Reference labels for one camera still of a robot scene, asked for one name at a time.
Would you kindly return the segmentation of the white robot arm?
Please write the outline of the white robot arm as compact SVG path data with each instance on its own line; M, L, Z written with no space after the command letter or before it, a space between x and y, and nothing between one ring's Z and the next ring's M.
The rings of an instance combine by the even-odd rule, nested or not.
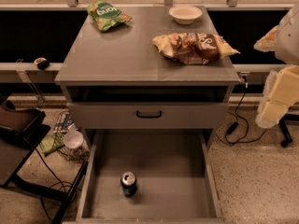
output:
M269 129L279 123L289 108L299 101L299 5L294 5L279 24L259 39L254 48L274 51L286 66L271 71L265 81L256 124Z

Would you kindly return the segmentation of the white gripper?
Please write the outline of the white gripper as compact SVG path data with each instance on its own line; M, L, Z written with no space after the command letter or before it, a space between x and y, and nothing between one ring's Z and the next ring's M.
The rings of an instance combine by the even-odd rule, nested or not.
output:
M269 129L279 123L289 108L299 101L299 66L287 65L271 71L265 81L256 124Z

